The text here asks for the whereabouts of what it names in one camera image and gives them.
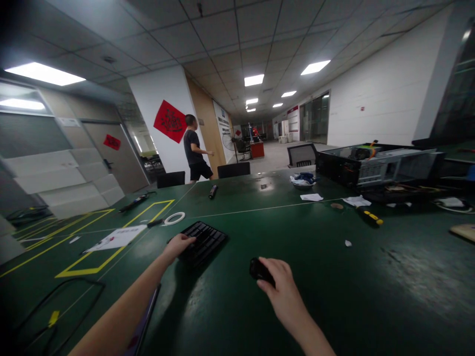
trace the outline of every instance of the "red object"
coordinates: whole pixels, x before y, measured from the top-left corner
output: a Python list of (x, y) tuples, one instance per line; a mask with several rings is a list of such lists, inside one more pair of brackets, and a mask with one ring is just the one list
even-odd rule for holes
[(112, 149), (115, 149), (116, 151), (118, 151), (120, 148), (120, 140), (112, 137), (109, 134), (105, 136), (104, 144)]
[(185, 115), (164, 100), (158, 109), (153, 127), (176, 143), (180, 143), (187, 130)]
[(252, 158), (264, 157), (264, 143), (254, 143), (251, 145)]

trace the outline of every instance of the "red diamond-shaped sign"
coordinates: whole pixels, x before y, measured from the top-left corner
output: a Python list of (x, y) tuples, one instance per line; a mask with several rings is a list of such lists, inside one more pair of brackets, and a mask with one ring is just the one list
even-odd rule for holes
[(170, 137), (176, 143), (180, 143), (187, 130), (185, 115), (164, 100), (160, 105), (160, 109), (158, 109), (153, 127)]

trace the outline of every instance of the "floor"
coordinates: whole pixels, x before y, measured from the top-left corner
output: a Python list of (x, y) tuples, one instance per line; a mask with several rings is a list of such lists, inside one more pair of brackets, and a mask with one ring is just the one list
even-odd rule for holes
[[(287, 147), (297, 146), (304, 143), (306, 142), (297, 141), (292, 143), (279, 143), (276, 140), (264, 142), (265, 157), (255, 158), (248, 161), (251, 164), (251, 174), (286, 169), (288, 165)], [(317, 148), (317, 151), (335, 148), (334, 146), (328, 146), (321, 143), (314, 143), (314, 145)], [(238, 154), (237, 158), (241, 159), (242, 154)]]

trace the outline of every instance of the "black shorts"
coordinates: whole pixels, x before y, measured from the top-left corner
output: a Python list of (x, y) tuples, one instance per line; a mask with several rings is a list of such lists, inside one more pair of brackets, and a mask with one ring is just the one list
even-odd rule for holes
[(200, 176), (209, 179), (213, 175), (213, 171), (205, 161), (193, 163), (190, 165), (190, 180), (199, 180)]

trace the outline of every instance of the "hand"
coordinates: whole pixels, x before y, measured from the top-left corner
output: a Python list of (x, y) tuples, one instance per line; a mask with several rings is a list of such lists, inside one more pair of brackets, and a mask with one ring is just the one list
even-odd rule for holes
[(170, 240), (165, 250), (163, 250), (162, 255), (166, 256), (171, 264), (181, 252), (195, 241), (196, 237), (188, 237), (185, 234), (179, 233)]
[(282, 325), (294, 338), (297, 338), (305, 320), (311, 317), (293, 281), (290, 266), (284, 261), (263, 257), (259, 257), (259, 261), (269, 270), (276, 282), (276, 287), (261, 279), (257, 281), (257, 285), (269, 297)]

